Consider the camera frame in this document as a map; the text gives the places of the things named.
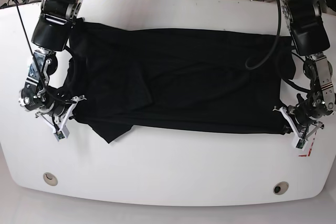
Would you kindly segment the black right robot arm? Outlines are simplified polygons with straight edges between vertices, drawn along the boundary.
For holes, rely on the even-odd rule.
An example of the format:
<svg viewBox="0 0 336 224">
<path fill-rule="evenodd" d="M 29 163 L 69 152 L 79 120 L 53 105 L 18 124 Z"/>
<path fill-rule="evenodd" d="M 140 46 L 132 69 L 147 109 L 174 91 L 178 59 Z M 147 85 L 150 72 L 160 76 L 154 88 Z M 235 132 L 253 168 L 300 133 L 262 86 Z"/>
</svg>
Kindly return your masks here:
<svg viewBox="0 0 336 224">
<path fill-rule="evenodd" d="M 68 137 L 66 123 L 84 96 L 67 98 L 49 85 L 50 76 L 58 67 L 57 52 L 69 51 L 67 42 L 74 27 L 82 0 L 41 0 L 40 15 L 31 43 L 38 48 L 31 52 L 32 63 L 25 85 L 19 93 L 19 105 L 52 129 L 57 140 Z"/>
</svg>

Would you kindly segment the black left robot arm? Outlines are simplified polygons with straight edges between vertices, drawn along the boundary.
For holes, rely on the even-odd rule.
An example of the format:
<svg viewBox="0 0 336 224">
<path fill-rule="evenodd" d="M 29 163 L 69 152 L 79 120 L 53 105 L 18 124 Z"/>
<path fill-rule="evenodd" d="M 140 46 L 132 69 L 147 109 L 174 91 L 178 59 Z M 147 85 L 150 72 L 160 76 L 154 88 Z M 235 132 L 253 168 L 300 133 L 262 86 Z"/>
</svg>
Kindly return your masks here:
<svg viewBox="0 0 336 224">
<path fill-rule="evenodd" d="M 305 57 L 303 72 L 310 80 L 308 90 L 285 80 L 294 89 L 306 93 L 307 97 L 303 99 L 298 94 L 295 106 L 277 109 L 295 135 L 293 146 L 302 150 L 309 137 L 323 127 L 320 118 L 335 112 L 333 69 L 324 55 L 330 42 L 323 25 L 319 0 L 276 0 L 276 3 L 278 20 L 286 19 L 295 50 L 299 56 Z"/>
</svg>

